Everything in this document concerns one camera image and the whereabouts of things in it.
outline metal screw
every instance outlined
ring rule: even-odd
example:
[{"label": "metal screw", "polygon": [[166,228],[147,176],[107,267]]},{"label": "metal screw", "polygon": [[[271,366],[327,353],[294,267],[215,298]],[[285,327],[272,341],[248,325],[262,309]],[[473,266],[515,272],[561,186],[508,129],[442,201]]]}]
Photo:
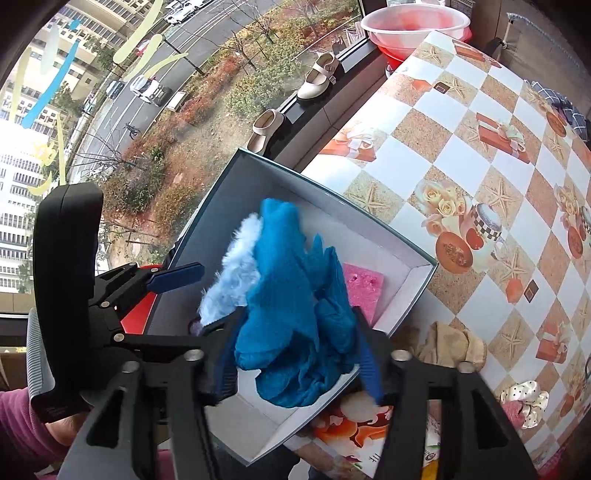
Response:
[{"label": "metal screw", "polygon": [[196,362],[201,360],[205,356],[205,353],[203,353],[203,350],[199,349],[187,350],[183,356],[187,362]]},{"label": "metal screw", "polygon": [[121,369],[121,371],[124,374],[132,374],[133,372],[137,371],[138,368],[139,362],[134,362],[133,360],[130,360],[129,362],[125,362],[123,364],[123,368]]},{"label": "metal screw", "polygon": [[472,362],[460,362],[457,365],[457,370],[461,374],[472,374],[476,371],[476,367]]},{"label": "metal screw", "polygon": [[410,360],[413,355],[408,350],[394,350],[391,354],[392,360],[396,360],[398,362],[406,362]]}]

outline pink sponge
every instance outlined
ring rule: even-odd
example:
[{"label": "pink sponge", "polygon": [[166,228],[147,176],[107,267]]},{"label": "pink sponge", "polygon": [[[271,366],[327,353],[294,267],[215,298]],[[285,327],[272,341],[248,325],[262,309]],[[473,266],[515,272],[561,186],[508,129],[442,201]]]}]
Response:
[{"label": "pink sponge", "polygon": [[384,275],[346,263],[343,264],[343,274],[347,284],[349,304],[352,307],[361,307],[368,323],[373,326],[376,321],[375,308],[384,285]]}]

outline rope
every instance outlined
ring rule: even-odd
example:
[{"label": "rope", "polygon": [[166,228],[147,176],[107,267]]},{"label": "rope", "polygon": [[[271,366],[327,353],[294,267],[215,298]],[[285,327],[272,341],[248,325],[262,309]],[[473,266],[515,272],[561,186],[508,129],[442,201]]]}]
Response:
[{"label": "rope", "polygon": [[536,30],[540,35],[542,35],[546,40],[548,40],[552,45],[554,45],[555,47],[557,47],[564,55],[567,56],[567,58],[579,69],[582,70],[581,65],[579,64],[578,61],[576,61],[572,55],[567,52],[562,46],[558,45],[553,39],[552,37],[550,37],[544,30],[542,30],[540,27],[538,27],[535,23],[533,23],[531,20],[529,20],[528,18],[523,17],[522,15],[518,15],[518,14],[512,14],[512,13],[507,13],[507,17],[509,18],[510,22],[513,22],[513,20],[517,19],[517,20],[521,20],[523,22],[525,22],[526,24],[528,24],[530,27],[532,27],[534,30]]}]

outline white van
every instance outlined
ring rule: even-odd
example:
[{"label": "white van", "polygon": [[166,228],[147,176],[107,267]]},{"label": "white van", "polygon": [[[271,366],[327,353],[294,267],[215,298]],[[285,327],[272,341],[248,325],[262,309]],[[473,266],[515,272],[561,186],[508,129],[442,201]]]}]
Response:
[{"label": "white van", "polygon": [[157,80],[138,75],[129,85],[136,97],[146,103],[163,106],[173,93],[172,88],[162,86]]}]

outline shoe strap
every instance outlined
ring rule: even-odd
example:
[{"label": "shoe strap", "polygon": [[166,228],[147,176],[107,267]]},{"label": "shoe strap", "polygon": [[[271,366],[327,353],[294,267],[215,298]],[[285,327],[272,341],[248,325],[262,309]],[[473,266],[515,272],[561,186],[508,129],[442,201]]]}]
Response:
[{"label": "shoe strap", "polygon": [[316,71],[317,71],[317,72],[319,72],[319,73],[321,73],[321,74],[322,74],[322,75],[324,75],[326,78],[328,78],[328,79],[331,79],[331,77],[332,77],[332,78],[334,78],[334,75],[335,75],[335,70],[336,70],[336,67],[337,67],[337,65],[338,65],[338,63],[337,63],[337,62],[331,62],[331,63],[329,63],[329,64],[327,65],[327,66],[329,66],[329,67],[330,67],[330,70],[327,70],[327,69],[325,69],[324,67],[321,67],[320,65],[318,65],[317,63],[314,63],[314,64],[312,65],[312,69],[313,69],[313,70],[316,70]]}]

